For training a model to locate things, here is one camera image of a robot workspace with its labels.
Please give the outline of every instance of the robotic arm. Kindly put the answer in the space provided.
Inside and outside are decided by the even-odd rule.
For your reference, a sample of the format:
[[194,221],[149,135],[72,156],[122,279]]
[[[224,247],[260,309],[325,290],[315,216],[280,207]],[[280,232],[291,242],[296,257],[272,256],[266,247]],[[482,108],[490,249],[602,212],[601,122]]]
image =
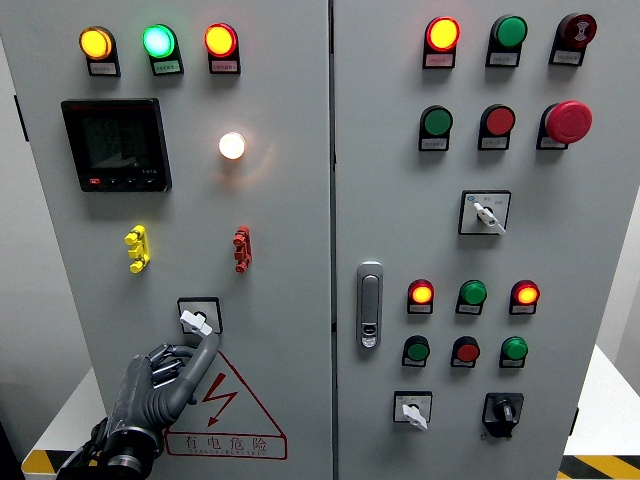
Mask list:
[[[202,337],[198,348],[163,344],[131,360],[111,415],[96,425],[91,440],[72,455],[57,480],[142,480],[150,475],[163,451],[162,430],[178,420],[187,404],[195,404],[193,393],[220,345],[201,315],[185,311],[180,321]],[[191,359],[185,367],[178,357]],[[97,460],[97,467],[89,467],[91,460]]]

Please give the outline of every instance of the red terminal connector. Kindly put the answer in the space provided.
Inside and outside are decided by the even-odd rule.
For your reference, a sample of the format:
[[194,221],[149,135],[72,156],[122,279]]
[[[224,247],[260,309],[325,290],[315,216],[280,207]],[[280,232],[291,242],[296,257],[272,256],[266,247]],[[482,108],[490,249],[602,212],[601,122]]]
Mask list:
[[238,231],[236,231],[233,237],[233,245],[236,247],[236,251],[233,254],[236,262],[236,272],[244,273],[251,264],[251,237],[249,236],[249,227],[246,225],[240,225]]

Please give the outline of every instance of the electrical hazard warning label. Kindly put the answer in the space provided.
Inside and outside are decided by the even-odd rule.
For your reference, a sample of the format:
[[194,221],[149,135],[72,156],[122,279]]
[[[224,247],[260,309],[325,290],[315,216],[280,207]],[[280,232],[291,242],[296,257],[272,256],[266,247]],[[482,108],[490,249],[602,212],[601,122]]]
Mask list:
[[195,397],[165,431],[169,455],[287,459],[286,435],[222,352]]

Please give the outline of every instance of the yellow black hazard stripe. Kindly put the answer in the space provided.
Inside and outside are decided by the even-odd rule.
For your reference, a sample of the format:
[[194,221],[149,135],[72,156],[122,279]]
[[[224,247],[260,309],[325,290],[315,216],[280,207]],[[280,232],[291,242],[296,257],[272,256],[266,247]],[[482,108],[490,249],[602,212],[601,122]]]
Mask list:
[[[32,450],[22,463],[22,470],[25,473],[55,474],[72,453],[67,450]],[[558,478],[640,480],[640,455],[566,455]]]
[[640,456],[567,455],[562,459],[558,478],[640,480]]
[[55,474],[72,453],[67,450],[31,450],[29,456],[22,462],[22,471]]

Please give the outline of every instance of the digital power meter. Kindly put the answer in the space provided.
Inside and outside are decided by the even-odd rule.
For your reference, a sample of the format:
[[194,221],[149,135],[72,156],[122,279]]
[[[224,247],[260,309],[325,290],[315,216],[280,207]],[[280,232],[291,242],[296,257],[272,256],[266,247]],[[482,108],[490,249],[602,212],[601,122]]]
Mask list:
[[66,100],[62,115],[84,192],[171,188],[157,99]]

